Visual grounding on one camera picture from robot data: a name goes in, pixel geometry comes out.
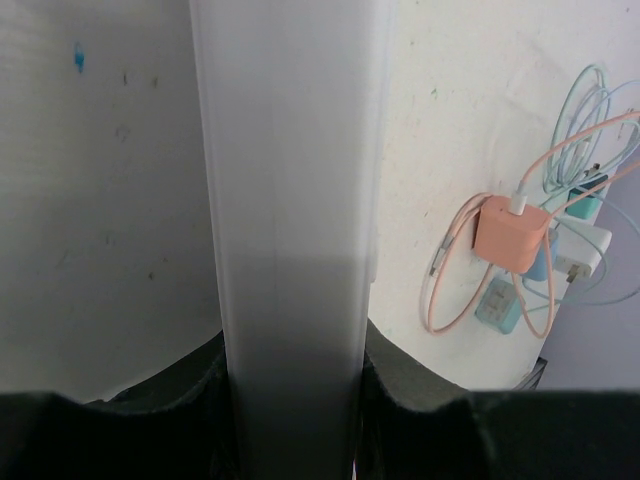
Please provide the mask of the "blue charger plug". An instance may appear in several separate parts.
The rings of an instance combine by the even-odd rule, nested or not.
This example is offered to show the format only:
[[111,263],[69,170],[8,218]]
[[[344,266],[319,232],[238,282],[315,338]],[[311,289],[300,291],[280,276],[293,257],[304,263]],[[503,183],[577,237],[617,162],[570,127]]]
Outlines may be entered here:
[[[549,234],[549,250],[551,255],[551,264],[554,264],[557,257],[557,245],[559,239],[559,232],[555,228],[548,230]],[[534,263],[531,267],[522,275],[523,279],[532,280],[535,282],[546,281],[548,278],[547,272],[547,255],[544,248],[544,242],[541,242],[539,250],[536,254]]]

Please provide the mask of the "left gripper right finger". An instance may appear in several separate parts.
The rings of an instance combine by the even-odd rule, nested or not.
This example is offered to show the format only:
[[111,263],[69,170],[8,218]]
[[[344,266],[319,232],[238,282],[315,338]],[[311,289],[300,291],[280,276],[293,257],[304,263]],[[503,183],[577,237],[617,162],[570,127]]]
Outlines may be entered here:
[[368,324],[359,479],[636,479],[636,391],[472,392]]

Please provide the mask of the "teal charger plug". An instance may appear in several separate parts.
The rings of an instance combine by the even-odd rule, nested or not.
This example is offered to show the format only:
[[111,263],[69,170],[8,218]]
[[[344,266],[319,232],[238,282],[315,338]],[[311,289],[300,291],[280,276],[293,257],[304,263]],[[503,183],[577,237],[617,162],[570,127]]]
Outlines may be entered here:
[[[606,181],[609,176],[601,172],[601,165],[595,163],[586,172],[584,180],[577,187],[572,188],[568,194],[568,200],[572,201],[575,197],[582,195],[585,191],[594,188]],[[565,209],[565,213],[571,217],[581,220],[589,220],[598,209],[599,200],[597,194],[601,194],[603,188],[597,190],[589,196],[585,196],[575,203],[572,203]]]

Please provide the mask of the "orange charger plug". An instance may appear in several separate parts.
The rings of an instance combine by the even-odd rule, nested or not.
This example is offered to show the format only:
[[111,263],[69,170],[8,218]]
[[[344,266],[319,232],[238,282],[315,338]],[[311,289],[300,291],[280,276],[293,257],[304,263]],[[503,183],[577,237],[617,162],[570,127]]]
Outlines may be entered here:
[[510,204],[509,197],[492,196],[481,206],[473,250],[490,264],[522,274],[534,263],[550,215],[527,204],[516,215],[509,211]]

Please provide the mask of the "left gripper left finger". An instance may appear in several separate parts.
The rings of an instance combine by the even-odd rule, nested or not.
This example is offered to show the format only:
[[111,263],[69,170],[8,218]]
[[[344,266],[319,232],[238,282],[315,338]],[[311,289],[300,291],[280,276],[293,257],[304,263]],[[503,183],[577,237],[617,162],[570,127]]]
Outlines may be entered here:
[[1,397],[4,479],[237,479],[222,334],[114,398]]

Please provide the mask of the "white power strip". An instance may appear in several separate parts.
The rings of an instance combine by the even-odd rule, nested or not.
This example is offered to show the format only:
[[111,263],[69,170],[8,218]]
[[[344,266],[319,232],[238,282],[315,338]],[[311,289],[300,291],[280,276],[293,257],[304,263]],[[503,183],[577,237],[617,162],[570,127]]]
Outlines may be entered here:
[[241,475],[348,479],[395,5],[190,13]]

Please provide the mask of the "green charger plug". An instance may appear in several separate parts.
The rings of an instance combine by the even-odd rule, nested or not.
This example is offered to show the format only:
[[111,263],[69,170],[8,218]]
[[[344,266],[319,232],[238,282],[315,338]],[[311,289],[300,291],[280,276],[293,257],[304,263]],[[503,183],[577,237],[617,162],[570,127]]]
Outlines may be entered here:
[[503,335],[511,334],[522,316],[514,285],[500,278],[492,279],[474,315],[495,331]]

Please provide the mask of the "white 80W charger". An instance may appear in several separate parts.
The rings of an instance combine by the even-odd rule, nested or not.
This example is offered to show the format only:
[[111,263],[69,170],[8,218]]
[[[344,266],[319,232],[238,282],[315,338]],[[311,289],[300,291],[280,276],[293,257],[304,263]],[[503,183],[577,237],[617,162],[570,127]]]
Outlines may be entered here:
[[607,252],[612,232],[595,225],[560,219],[554,270],[566,275],[566,281],[588,280]]

